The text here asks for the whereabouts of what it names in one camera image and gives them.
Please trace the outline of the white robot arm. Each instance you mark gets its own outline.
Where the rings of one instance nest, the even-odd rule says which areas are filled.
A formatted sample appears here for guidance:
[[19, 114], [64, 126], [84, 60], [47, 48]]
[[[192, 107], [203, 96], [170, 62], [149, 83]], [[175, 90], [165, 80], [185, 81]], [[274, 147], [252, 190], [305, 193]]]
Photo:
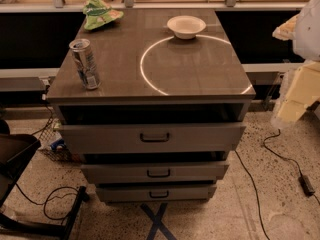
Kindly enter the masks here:
[[271, 124], [284, 129], [297, 122], [307, 108], [320, 100], [320, 0], [310, 0], [272, 36], [293, 41], [293, 51], [305, 62], [284, 74]]

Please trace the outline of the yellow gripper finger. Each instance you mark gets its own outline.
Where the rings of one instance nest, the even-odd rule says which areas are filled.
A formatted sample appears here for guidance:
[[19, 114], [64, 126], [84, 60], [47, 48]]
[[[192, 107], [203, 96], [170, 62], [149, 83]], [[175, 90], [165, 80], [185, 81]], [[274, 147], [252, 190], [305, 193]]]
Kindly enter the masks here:
[[297, 122], [307, 108], [320, 100], [320, 63], [308, 61], [285, 73], [271, 117], [274, 128], [287, 128]]

